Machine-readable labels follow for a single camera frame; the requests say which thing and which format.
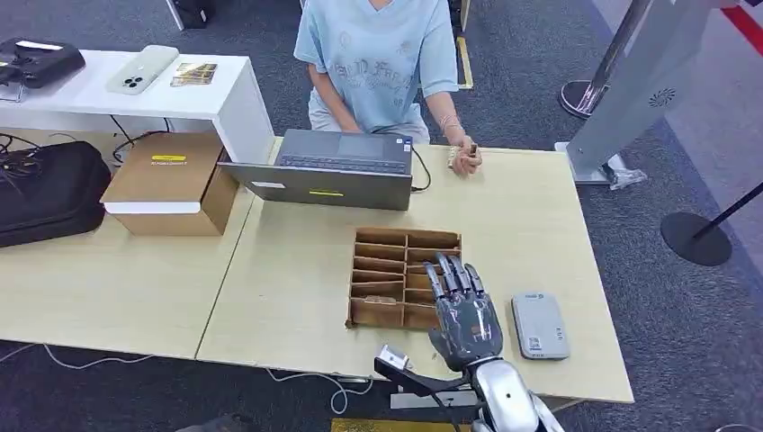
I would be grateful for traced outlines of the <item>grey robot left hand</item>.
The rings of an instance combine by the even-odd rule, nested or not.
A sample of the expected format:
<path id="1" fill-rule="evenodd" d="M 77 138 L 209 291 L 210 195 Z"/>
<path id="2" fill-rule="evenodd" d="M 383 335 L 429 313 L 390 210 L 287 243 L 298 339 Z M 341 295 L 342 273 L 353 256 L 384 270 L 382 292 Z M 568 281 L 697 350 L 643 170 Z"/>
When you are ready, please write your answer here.
<path id="1" fill-rule="evenodd" d="M 259 431 L 254 420 L 234 413 L 207 420 L 201 424 L 177 429 L 176 432 L 249 432 Z"/>

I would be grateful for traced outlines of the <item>person's left hand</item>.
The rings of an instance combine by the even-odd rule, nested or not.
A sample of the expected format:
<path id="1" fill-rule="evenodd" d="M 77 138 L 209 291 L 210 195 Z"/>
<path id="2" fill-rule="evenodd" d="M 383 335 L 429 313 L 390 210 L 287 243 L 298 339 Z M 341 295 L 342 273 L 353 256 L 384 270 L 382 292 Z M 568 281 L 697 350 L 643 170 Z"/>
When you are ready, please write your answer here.
<path id="1" fill-rule="evenodd" d="M 449 167 L 458 176 L 467 177 L 475 174 L 481 164 L 480 148 L 470 136 L 462 136 L 451 146 Z"/>

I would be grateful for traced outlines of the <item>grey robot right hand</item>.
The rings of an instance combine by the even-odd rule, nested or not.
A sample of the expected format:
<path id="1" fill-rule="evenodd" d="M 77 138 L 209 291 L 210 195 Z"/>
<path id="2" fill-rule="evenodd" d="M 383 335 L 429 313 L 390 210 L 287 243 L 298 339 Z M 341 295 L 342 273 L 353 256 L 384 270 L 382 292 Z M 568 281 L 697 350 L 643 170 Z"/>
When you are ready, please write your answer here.
<path id="1" fill-rule="evenodd" d="M 504 345 L 493 301 L 473 265 L 458 256 L 435 253 L 423 266 L 435 299 L 438 329 L 428 335 L 449 369 L 464 373 L 497 358 Z"/>

